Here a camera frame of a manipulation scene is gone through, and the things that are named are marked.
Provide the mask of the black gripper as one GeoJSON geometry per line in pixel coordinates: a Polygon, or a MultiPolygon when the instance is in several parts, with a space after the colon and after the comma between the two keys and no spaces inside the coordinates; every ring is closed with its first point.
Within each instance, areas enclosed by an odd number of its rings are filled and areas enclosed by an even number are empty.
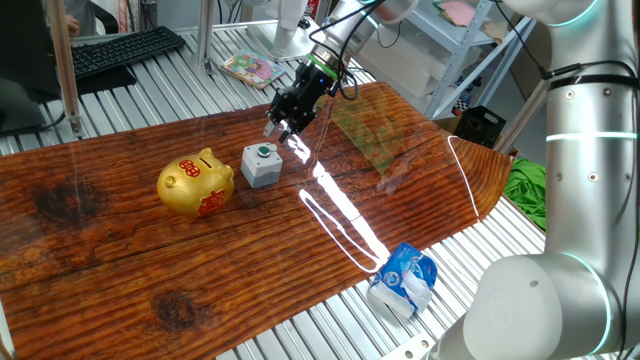
{"type": "Polygon", "coordinates": [[[281,121],[287,126],[278,141],[285,144],[293,134],[300,134],[316,117],[316,102],[334,84],[334,79],[316,65],[300,65],[294,83],[278,89],[268,109],[263,135],[271,137],[281,121]]]}

